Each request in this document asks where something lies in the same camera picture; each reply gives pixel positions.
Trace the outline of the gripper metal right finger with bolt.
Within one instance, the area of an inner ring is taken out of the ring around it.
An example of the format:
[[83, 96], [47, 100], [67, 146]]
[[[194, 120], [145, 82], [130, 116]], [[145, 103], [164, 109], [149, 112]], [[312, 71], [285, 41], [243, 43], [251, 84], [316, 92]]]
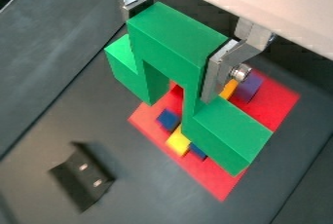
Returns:
[[245, 61], [257, 56], [276, 38], [269, 29], [244, 18], [239, 19], [235, 36], [237, 39], [231, 38], [209, 58], [201, 94], [205, 103], [215, 99], [232, 79], [237, 82], [248, 79], [253, 68]]

